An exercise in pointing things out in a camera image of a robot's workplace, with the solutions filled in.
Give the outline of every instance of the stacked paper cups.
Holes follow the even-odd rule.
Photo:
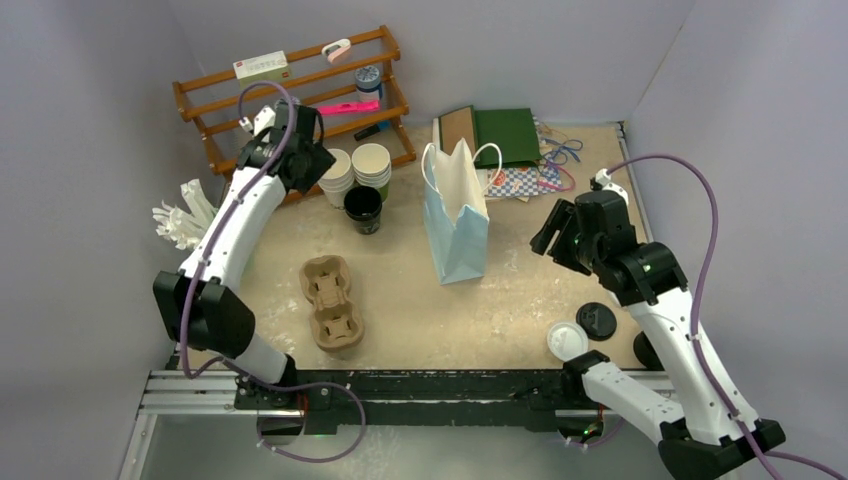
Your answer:
[[[392,178],[392,157],[386,147],[377,143],[361,145],[353,151],[352,163],[356,182],[377,189],[385,202]]]
[[[344,150],[337,148],[330,148],[327,151],[336,158],[336,163],[327,170],[321,180],[318,180],[318,186],[324,190],[324,195],[333,208],[344,210],[344,196],[353,188],[354,180],[350,156]]]

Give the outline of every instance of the small box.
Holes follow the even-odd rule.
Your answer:
[[[283,51],[235,62],[233,70],[242,88],[257,80],[282,83],[291,78],[291,67]]]

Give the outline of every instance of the wooden rack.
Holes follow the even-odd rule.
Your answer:
[[[392,32],[389,31],[388,27],[386,27],[385,25],[381,25],[380,28],[376,30],[360,33],[358,35],[349,37],[349,39],[350,43],[353,45],[379,39],[382,42],[384,51],[380,54],[364,58],[362,60],[332,66],[330,68],[327,68],[326,70],[322,70],[320,72],[312,73],[309,75],[304,75],[302,77],[294,77],[286,82],[283,82],[282,85],[286,89],[293,89],[302,85],[318,82],[320,80],[324,80],[335,75],[341,75],[348,72],[352,72],[357,68],[365,67],[368,65],[382,64],[382,81],[383,91],[385,95],[384,105],[386,108],[379,112],[372,113],[368,116],[358,118],[351,122],[328,128],[325,136],[333,137],[335,135],[341,135],[344,133],[352,132],[354,130],[365,128],[375,123],[388,120],[389,122],[391,122],[391,125],[394,131],[397,133],[398,137],[400,137],[404,150],[406,150],[405,154],[392,159],[392,165],[399,166],[415,160],[415,149],[413,148],[412,142],[409,140],[409,136],[406,134],[406,130],[403,128],[403,123],[401,123],[400,120],[401,115],[406,115],[409,113],[409,105],[406,103],[406,98],[403,96],[403,92],[401,92],[392,70],[392,61],[400,60],[400,48],[398,47],[397,41],[395,41],[395,37],[392,36]],[[296,52],[286,52],[286,59],[288,60],[289,64],[293,64],[299,60],[320,55],[321,48],[323,48],[324,45],[326,45],[326,43],[316,45],[314,47],[310,47],[304,50],[299,50]],[[215,125],[206,125],[206,122],[203,121],[203,118],[201,118],[201,116],[204,114],[222,110],[227,107],[235,106],[238,103],[238,95],[234,95],[232,97],[224,98],[221,100],[216,100],[205,105],[195,106],[191,104],[186,94],[192,90],[207,88],[218,83],[232,81],[235,79],[236,73],[234,70],[230,69],[205,77],[197,78],[194,80],[189,80],[187,82],[173,82],[174,99],[177,103],[177,111],[180,113],[180,116],[182,117],[183,121],[194,122],[195,127],[197,127],[197,131],[200,133],[200,139],[206,149],[206,156],[209,161],[209,168],[212,169],[212,171],[214,171],[216,174],[223,174],[227,177],[229,177],[232,174],[232,171],[235,169],[236,159],[227,159],[224,157],[224,154],[221,152],[221,148],[215,141],[214,136],[222,132],[239,128],[238,118],[227,120],[225,122],[218,123]],[[302,98],[301,103],[303,103],[304,105],[312,105],[319,102],[323,102],[325,100],[340,97],[342,95],[347,95],[355,91],[356,85],[351,84],[318,95]],[[276,93],[278,92],[273,87],[254,88],[244,96],[244,100],[249,101]],[[250,113],[248,115],[252,117],[253,115],[255,115],[255,113]],[[320,191],[320,188],[316,186],[309,192],[309,195],[319,193]],[[301,195],[297,192],[293,192],[286,198],[286,202],[297,200],[299,198],[301,198]]]

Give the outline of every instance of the white cup lid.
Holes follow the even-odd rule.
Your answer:
[[[576,323],[555,323],[548,331],[548,348],[558,359],[567,362],[589,351],[589,337]]]

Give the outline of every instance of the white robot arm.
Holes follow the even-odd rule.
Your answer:
[[[709,337],[700,331],[697,340],[706,364],[723,390],[730,392],[736,414],[710,383],[689,334],[692,295],[671,251],[660,243],[636,241],[627,195],[605,170],[596,175],[592,189],[573,204],[557,201],[531,241],[533,251],[547,253],[571,270],[598,276],[645,332],[679,403],[633,380],[596,351],[564,365],[572,393],[612,408],[636,426],[658,445],[675,478],[717,478],[753,458],[740,422],[753,432],[763,451],[783,443],[780,425],[759,418],[728,376]]]
[[[210,350],[232,365],[272,385],[294,382],[294,360],[255,334],[255,318],[238,298],[241,276],[265,224],[289,190],[308,191],[335,159],[323,147],[323,121],[316,109],[277,102],[242,126],[254,138],[242,148],[230,189],[203,240],[178,272],[160,272],[153,284],[159,311],[172,340],[180,341],[185,302],[196,283],[187,319],[188,346]],[[296,120],[288,125],[287,118]],[[313,140],[316,124],[320,136]],[[284,142],[287,130],[289,139]],[[278,146],[284,149],[269,163]],[[214,240],[214,249],[206,251]]]

